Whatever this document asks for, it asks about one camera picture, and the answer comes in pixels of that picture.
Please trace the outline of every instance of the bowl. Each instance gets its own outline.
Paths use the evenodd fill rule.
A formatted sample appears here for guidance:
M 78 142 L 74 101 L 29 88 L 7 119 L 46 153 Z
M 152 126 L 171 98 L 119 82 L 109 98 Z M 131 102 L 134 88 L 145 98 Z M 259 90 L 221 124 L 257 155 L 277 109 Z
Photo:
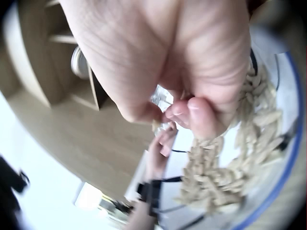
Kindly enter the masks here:
M 179 196 L 181 182 L 162 182 L 158 220 L 163 229 L 243 229 L 253 223 L 274 201 L 291 173 L 298 155 L 303 129 L 303 102 L 299 77 L 288 52 L 277 55 L 267 54 L 253 42 L 251 47 L 256 65 L 266 67 L 268 77 L 277 88 L 277 108 L 283 110 L 282 133 L 287 132 L 297 119 L 295 136 L 283 151 L 283 160 L 276 162 L 262 173 L 261 180 L 249 191 L 241 208 L 235 213 L 207 215 L 205 209 L 180 205 L 174 201 L 174 198 Z M 178 129 L 172 149 L 189 151 L 194 138 L 193 134 L 183 127 L 178 126 Z M 233 148 L 237 129 L 238 126 L 230 129 L 224 136 L 225 143 L 220 155 L 220 166 L 227 165 L 239 154 Z M 164 178 L 181 176 L 182 168 L 187 162 L 187 153 L 172 152 L 167 162 Z

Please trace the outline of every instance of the black cable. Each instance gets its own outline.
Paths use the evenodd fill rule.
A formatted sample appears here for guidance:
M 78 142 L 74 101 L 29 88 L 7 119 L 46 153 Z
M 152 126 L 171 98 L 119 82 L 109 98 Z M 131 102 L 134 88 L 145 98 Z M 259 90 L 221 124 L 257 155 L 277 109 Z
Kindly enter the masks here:
M 251 57 L 251 62 L 253 64 L 253 68 L 255 70 L 255 75 L 257 76 L 257 73 L 258 73 L 258 65 L 257 65 L 257 60 L 256 60 L 256 57 L 255 57 L 255 54 L 253 52 L 253 50 L 251 49 L 251 54 L 250 54 L 250 57 Z
M 161 181 L 162 182 L 180 182 L 182 181 L 182 179 L 181 179 L 181 176 L 179 176 L 179 177 L 171 177 L 171 178 L 163 179 Z
M 204 214 L 200 215 L 199 217 L 197 217 L 194 221 L 188 223 L 187 225 L 179 228 L 178 230 L 186 230 L 188 229 L 189 227 L 192 227 L 193 225 L 201 222 L 203 219 L 205 218 Z
M 181 151 L 181 150 L 174 150 L 172 149 L 173 152 L 187 152 L 187 151 Z
M 280 83 L 280 71 L 279 71 L 279 62 L 278 62 L 277 54 L 274 54 L 274 56 L 275 56 L 276 67 L 277 67 L 277 86 L 276 86 L 276 91 L 277 91 L 279 88 L 279 83 Z
M 185 206 L 186 205 L 179 205 L 179 206 L 176 206 L 176 207 L 173 207 L 173 208 L 169 208 L 169 209 L 159 211 L 159 213 L 169 213 L 169 212 L 176 211 L 178 209 L 184 208 Z

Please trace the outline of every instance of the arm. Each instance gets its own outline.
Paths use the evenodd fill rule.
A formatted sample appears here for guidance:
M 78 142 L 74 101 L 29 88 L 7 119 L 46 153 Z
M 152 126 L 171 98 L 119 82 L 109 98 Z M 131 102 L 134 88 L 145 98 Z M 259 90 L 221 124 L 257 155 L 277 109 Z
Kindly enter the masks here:
M 152 230 L 156 222 L 155 217 L 148 215 L 149 204 L 145 202 L 138 202 L 135 211 L 129 218 L 129 222 L 125 230 Z
M 170 127 L 164 131 L 161 131 L 151 142 L 146 159 L 146 181 L 149 182 L 153 179 L 162 178 L 176 134 L 177 129 L 175 123 L 173 122 L 171 123 Z M 136 204 L 135 211 L 129 218 L 129 222 L 125 227 L 125 230 L 154 229 L 156 218 L 149 216 L 148 211 L 149 204 L 142 201 L 138 202 Z

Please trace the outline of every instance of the hand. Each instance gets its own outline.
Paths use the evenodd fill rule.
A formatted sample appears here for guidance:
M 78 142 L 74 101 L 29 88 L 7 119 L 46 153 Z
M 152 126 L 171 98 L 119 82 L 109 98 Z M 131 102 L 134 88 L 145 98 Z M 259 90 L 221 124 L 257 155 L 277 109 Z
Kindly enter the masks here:
M 226 130 L 250 53 L 245 0 L 60 0 L 97 79 L 130 122 L 177 121 L 198 138 Z M 157 84 L 174 96 L 162 114 Z M 190 98 L 180 100 L 183 91 Z
M 146 180 L 161 179 L 177 131 L 176 124 L 170 122 L 170 126 L 160 131 L 150 143 L 146 159 Z

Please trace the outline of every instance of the wooden furniture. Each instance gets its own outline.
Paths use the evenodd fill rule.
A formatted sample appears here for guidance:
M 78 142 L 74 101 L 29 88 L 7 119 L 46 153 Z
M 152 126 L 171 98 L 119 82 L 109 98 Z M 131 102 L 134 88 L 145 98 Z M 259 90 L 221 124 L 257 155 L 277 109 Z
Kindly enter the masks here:
M 73 74 L 70 61 L 77 44 L 56 1 L 19 1 L 15 8 L 15 21 L 6 26 L 10 49 L 3 44 L 0 50 L 0 71 L 6 73 L 0 90 L 50 155 L 83 181 L 124 201 L 142 153 L 154 137 L 151 127 L 124 120 L 113 101 L 105 99 L 89 65 L 89 80 Z
M 67 90 L 71 99 L 76 102 L 99 110 L 107 95 L 93 74 L 91 67 L 87 65 L 89 80 L 79 79 L 70 70 L 70 59 L 78 44 L 69 29 L 59 2 L 56 0 L 47 1 L 44 11 L 48 41 L 53 43 L 50 52 L 56 69 L 61 71 L 58 72 L 58 76 L 62 82 L 65 82 L 66 89 L 64 90 Z

